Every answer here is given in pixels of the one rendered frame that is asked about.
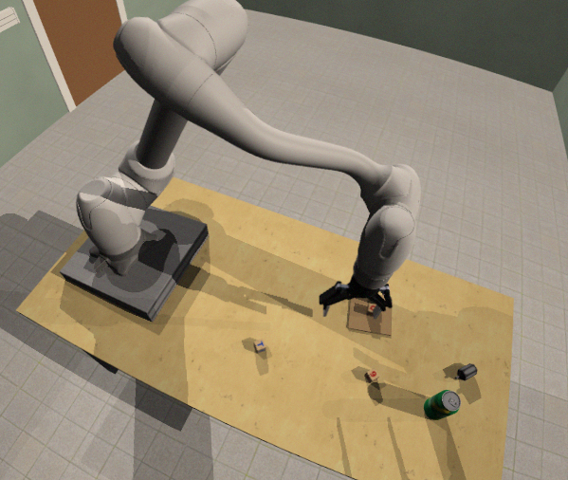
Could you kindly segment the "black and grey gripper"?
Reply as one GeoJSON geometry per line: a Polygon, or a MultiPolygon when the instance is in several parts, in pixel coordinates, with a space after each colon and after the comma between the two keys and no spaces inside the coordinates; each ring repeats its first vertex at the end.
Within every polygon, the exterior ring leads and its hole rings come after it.
{"type": "Polygon", "coordinates": [[[386,311],[386,307],[393,307],[392,298],[390,295],[388,296],[388,293],[390,293],[389,284],[386,284],[384,287],[379,289],[369,289],[359,285],[354,279],[353,274],[350,283],[347,285],[342,285],[341,281],[337,281],[334,286],[330,287],[319,296],[320,305],[323,305],[323,317],[326,317],[330,305],[346,299],[368,298],[370,301],[373,301],[378,305],[376,305],[373,310],[374,319],[376,319],[381,311],[386,311]],[[347,289],[347,291],[344,289],[347,289]],[[378,294],[379,291],[382,295],[384,295],[385,300],[378,294]]]}

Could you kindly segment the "green and yellow drink can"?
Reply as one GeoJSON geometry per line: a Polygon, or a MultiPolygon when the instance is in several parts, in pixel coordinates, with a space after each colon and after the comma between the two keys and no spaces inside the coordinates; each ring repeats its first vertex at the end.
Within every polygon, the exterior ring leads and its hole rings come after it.
{"type": "Polygon", "coordinates": [[[444,390],[424,403],[424,412],[432,420],[439,420],[458,412],[461,406],[460,397],[451,390],[444,390]]]}

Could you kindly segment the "tan square mat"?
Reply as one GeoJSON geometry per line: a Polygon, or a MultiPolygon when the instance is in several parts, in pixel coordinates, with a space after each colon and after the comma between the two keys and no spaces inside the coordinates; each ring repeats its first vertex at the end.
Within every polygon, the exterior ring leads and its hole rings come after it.
{"type": "Polygon", "coordinates": [[[392,309],[386,307],[386,311],[381,311],[376,319],[366,315],[368,298],[354,298],[350,301],[349,329],[377,333],[391,336],[392,309]]]}

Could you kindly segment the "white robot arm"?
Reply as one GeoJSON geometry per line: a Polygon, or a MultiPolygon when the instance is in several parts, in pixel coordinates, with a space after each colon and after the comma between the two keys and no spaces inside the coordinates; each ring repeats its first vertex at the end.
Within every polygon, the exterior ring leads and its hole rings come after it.
{"type": "Polygon", "coordinates": [[[92,179],[77,194],[80,222],[95,245],[89,253],[98,257],[91,268],[99,273],[110,266],[125,276],[158,243],[139,225],[172,180],[173,149],[190,121],[256,157],[351,176],[371,219],[360,236],[354,278],[369,289],[384,287],[415,241],[417,173],[408,165],[380,165],[355,150],[259,120],[220,77],[247,38],[241,7],[236,0],[189,0],[156,22],[134,17],[120,26],[113,42],[116,56],[155,100],[140,140],[111,178],[92,179]]]}

